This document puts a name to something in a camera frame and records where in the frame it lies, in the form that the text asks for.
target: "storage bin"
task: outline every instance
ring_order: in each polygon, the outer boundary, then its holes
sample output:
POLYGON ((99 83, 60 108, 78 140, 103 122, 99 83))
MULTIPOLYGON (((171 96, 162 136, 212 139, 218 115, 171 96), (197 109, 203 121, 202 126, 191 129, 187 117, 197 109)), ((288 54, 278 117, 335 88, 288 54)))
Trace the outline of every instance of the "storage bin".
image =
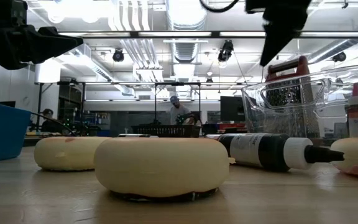
POLYGON ((244 87, 247 129, 310 139, 346 138, 347 101, 354 83, 358 66, 244 87))
POLYGON ((0 105, 0 160, 21 153, 29 121, 30 112, 0 105))

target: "cap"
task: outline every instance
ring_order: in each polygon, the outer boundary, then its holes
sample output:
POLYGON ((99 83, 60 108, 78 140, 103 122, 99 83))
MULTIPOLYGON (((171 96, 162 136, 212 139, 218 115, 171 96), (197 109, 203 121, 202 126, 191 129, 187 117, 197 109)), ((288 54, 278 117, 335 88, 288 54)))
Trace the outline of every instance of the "cap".
POLYGON ((353 84, 352 97, 349 98, 349 105, 358 105, 358 83, 353 84))
POLYGON ((171 96, 170 101, 171 101, 171 103, 178 103, 179 98, 177 96, 171 96))
POLYGON ((308 138, 288 138, 284 144, 284 161, 289 168, 309 169, 311 164, 306 161, 305 149, 313 143, 308 138))

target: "black basket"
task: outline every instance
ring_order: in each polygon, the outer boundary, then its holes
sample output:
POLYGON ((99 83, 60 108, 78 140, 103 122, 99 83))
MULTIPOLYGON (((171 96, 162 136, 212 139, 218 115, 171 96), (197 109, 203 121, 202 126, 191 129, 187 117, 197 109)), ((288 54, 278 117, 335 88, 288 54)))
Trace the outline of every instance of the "black basket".
POLYGON ((160 138, 198 138, 199 126, 193 125, 140 125, 132 126, 134 134, 151 134, 160 138))

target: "computer screen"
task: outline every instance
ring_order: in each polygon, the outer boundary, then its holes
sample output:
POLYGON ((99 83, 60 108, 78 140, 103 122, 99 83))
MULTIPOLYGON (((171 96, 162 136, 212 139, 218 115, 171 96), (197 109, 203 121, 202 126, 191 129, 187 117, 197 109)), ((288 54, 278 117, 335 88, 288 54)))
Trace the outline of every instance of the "computer screen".
POLYGON ((14 108, 16 106, 16 101, 3 101, 0 102, 0 105, 10 106, 14 108))
POLYGON ((245 121, 242 97, 221 96, 221 121, 245 121))

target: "black squeeze bottle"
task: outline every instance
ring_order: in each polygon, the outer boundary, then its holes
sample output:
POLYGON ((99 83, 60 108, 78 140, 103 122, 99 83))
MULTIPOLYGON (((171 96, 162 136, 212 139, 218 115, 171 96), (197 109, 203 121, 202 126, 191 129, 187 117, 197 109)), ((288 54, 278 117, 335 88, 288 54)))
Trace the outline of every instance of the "black squeeze bottle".
POLYGON ((286 134, 223 134, 222 143, 236 164, 275 172, 308 169, 315 162, 343 161, 343 152, 313 146, 310 139, 286 134))

